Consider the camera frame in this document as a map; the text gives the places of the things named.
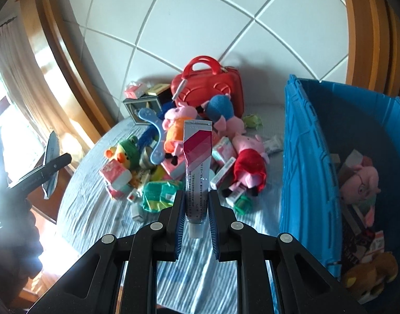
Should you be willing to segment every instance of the plush toy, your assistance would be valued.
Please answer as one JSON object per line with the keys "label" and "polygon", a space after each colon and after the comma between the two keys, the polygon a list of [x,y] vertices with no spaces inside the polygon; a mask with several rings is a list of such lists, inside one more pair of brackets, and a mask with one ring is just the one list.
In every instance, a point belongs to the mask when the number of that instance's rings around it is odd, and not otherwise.
{"label": "plush toy", "polygon": [[250,138],[236,133],[232,145],[238,153],[233,168],[235,182],[223,190],[223,196],[228,197],[240,184],[245,185],[253,196],[257,196],[265,187],[267,178],[265,165],[270,162],[262,140],[258,135]]}
{"label": "plush toy", "polygon": [[120,141],[116,147],[110,147],[105,151],[105,157],[109,160],[116,159],[128,170],[134,170],[139,166],[140,152],[136,147],[138,138],[132,136]]}
{"label": "plush toy", "polygon": [[379,184],[379,174],[373,166],[355,165],[352,167],[354,175],[351,176],[341,186],[339,192],[345,204],[363,205],[367,210],[362,211],[367,227],[373,226],[375,220],[375,196],[381,190]]}
{"label": "plush toy", "polygon": [[245,124],[242,119],[235,116],[230,94],[218,94],[209,101],[201,104],[198,109],[204,111],[206,116],[214,123],[219,136],[232,139],[235,133],[245,133]]}
{"label": "plush toy", "polygon": [[386,252],[375,256],[372,262],[355,265],[341,277],[341,283],[359,300],[368,292],[378,296],[385,282],[392,282],[397,275],[398,263],[391,252]]}
{"label": "plush toy", "polygon": [[183,153],[184,121],[196,119],[197,115],[197,110],[188,106],[186,102],[178,102],[178,107],[165,113],[165,119],[162,122],[163,129],[168,131],[164,144],[165,158],[172,158],[172,165],[178,164],[178,156]]}

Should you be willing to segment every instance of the white tiled wall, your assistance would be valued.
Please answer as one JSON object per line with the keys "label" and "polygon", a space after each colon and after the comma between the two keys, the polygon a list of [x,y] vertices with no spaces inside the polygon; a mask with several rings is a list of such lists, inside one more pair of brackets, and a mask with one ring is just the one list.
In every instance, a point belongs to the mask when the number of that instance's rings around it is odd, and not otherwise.
{"label": "white tiled wall", "polygon": [[344,0],[59,0],[114,118],[132,80],[170,81],[197,55],[238,67],[245,103],[283,104],[289,74],[345,82]]}

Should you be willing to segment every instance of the curtain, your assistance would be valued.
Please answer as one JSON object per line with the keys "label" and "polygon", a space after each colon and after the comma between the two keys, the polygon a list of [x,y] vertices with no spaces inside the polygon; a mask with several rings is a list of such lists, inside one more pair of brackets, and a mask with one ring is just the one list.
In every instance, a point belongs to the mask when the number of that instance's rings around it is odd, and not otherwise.
{"label": "curtain", "polygon": [[12,104],[45,143],[54,130],[76,167],[89,147],[50,90],[18,18],[0,27],[0,75]]}

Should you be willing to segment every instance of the toothpaste tube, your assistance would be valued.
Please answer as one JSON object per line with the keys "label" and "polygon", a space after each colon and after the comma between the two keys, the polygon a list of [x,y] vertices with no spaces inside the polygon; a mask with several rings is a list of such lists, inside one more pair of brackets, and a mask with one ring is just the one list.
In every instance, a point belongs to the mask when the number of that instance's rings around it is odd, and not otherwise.
{"label": "toothpaste tube", "polygon": [[186,167],[186,202],[189,238],[203,237],[207,217],[209,170],[212,159],[212,122],[184,121],[184,156]]}

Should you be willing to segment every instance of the blue plush toy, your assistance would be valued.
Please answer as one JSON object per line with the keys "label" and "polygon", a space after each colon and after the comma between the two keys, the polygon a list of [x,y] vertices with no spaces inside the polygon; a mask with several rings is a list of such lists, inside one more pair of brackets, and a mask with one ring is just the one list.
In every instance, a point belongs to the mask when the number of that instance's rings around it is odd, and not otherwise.
{"label": "blue plush toy", "polygon": [[243,120],[233,111],[230,94],[218,94],[201,105],[206,116],[214,123],[220,136],[232,139],[235,133],[245,133]]}

